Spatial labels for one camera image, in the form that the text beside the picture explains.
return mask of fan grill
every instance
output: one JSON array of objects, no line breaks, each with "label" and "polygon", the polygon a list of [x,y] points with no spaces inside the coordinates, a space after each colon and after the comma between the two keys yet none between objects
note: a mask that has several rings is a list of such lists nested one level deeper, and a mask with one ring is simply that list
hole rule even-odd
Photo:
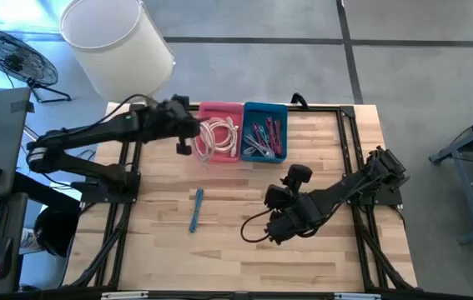
[{"label": "fan grill", "polygon": [[0,31],[0,70],[23,82],[44,87],[58,82],[58,72],[42,54],[21,40]]}]

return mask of blue bin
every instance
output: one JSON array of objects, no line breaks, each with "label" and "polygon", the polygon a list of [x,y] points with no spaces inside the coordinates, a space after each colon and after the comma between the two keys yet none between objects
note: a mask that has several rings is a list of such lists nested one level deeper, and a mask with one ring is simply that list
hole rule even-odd
[{"label": "blue bin", "polygon": [[[283,154],[282,156],[277,156],[275,158],[266,158],[262,156],[259,152],[253,153],[251,156],[244,155],[244,150],[249,147],[249,145],[244,142],[243,136],[246,134],[251,134],[256,140],[256,134],[254,134],[253,123],[257,122],[259,125],[262,125],[266,130],[266,118],[272,117],[273,120],[280,120],[280,141],[283,144]],[[288,148],[286,145],[287,135],[288,135],[288,107],[280,104],[269,104],[269,103],[260,103],[260,102],[247,102],[244,105],[244,121],[242,122],[242,141],[240,143],[240,158],[247,162],[259,162],[259,163],[281,163],[286,159],[286,154]]]}]

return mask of fan stand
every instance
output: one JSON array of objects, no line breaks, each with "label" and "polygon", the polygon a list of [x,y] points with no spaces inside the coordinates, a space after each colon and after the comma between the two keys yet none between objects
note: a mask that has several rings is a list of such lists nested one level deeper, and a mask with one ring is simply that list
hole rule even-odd
[{"label": "fan stand", "polygon": [[[57,91],[57,90],[52,89],[50,87],[44,87],[43,85],[35,82],[33,79],[28,79],[27,85],[30,88],[30,90],[33,92],[33,94],[36,97],[36,100],[38,101],[38,103],[56,103],[56,102],[62,102],[62,101],[68,101],[68,102],[71,101],[71,97],[69,96],[69,94],[66,94],[65,92]],[[53,93],[56,93],[56,94],[59,94],[59,95],[65,96],[65,97],[58,98],[58,99],[51,99],[51,100],[42,100],[38,96],[38,94],[36,93],[34,88],[42,88],[44,90],[48,90],[49,92],[53,92]]]}]

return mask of desk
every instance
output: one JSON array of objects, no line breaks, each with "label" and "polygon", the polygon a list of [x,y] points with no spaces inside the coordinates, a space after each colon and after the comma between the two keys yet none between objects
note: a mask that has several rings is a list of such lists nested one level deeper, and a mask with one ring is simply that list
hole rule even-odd
[{"label": "desk", "polygon": [[[121,112],[125,111],[127,106],[122,107]],[[376,107],[359,105],[355,112],[363,153],[384,146]],[[266,188],[271,183],[279,184],[290,164],[301,163],[314,171],[310,183],[304,184],[301,191],[327,188],[341,179],[345,171],[334,114],[290,112],[288,157],[281,164],[203,165],[194,156],[176,155],[175,143],[172,138],[143,146],[142,184],[128,226],[119,289],[363,290],[353,219],[347,206],[315,237],[295,237],[277,246],[271,242],[246,243],[239,235],[245,219],[264,211]],[[99,145],[96,162],[116,163],[120,148],[118,142]],[[356,170],[354,159],[352,165]],[[190,233],[197,188],[204,189],[204,201],[197,232]],[[64,284],[77,279],[99,250],[107,214],[108,205],[97,204],[80,218]],[[384,253],[405,280],[415,285],[399,216],[389,207],[376,207],[375,217]],[[251,222],[245,231],[248,238],[264,236],[266,222],[266,216]],[[374,266],[372,255],[368,259]],[[105,283],[112,262],[111,253]]]}]

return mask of pink bin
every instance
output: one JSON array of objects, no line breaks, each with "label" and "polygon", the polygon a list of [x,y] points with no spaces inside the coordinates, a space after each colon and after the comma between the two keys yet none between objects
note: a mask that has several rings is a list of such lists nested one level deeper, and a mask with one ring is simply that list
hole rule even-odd
[{"label": "pink bin", "polygon": [[[219,163],[236,163],[239,160],[239,148],[241,143],[241,134],[242,134],[242,121],[244,119],[244,105],[241,103],[231,103],[231,102],[202,102],[199,104],[199,114],[197,118],[207,119],[207,118],[222,118],[225,120],[227,117],[230,117],[233,120],[233,124],[238,126],[238,142],[236,145],[236,156],[230,157],[230,153],[218,153],[215,152],[210,162],[219,162]],[[221,142],[227,138],[227,129],[225,128],[215,128],[214,135],[216,141]],[[197,139],[197,145],[201,152],[204,152],[204,143],[200,137]]]}]

